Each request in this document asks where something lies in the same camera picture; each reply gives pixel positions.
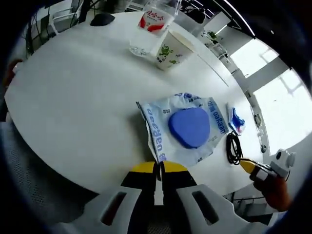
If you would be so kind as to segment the person's right hand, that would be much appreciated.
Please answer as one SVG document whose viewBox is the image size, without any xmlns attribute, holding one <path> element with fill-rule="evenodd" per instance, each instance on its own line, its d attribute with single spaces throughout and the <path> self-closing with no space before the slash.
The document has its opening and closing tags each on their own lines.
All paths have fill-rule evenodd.
<svg viewBox="0 0 312 234">
<path fill-rule="evenodd" d="M 253 186 L 264 196 L 267 204 L 279 212 L 285 212 L 289 209 L 292 199 L 288 194 L 287 183 L 284 178 L 270 177 L 266 180 L 258 180 Z"/>
</svg>

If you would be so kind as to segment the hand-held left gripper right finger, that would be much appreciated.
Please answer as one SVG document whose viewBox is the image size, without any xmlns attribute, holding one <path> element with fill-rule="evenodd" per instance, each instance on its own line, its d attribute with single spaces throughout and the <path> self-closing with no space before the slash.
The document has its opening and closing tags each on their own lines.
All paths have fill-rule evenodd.
<svg viewBox="0 0 312 234">
<path fill-rule="evenodd" d="M 163 204 L 171 226 L 233 226 L 234 206 L 205 185 L 198 185 L 186 167 L 160 163 Z"/>
</svg>

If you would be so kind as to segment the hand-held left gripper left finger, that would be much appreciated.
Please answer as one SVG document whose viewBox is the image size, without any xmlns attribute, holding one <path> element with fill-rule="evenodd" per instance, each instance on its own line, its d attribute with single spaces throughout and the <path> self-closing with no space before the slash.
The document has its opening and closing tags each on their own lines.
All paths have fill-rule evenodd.
<svg viewBox="0 0 312 234">
<path fill-rule="evenodd" d="M 99 226 L 106 231 L 146 231 L 154 206 L 156 163 L 135 165 L 119 187 L 103 194 Z"/>
</svg>

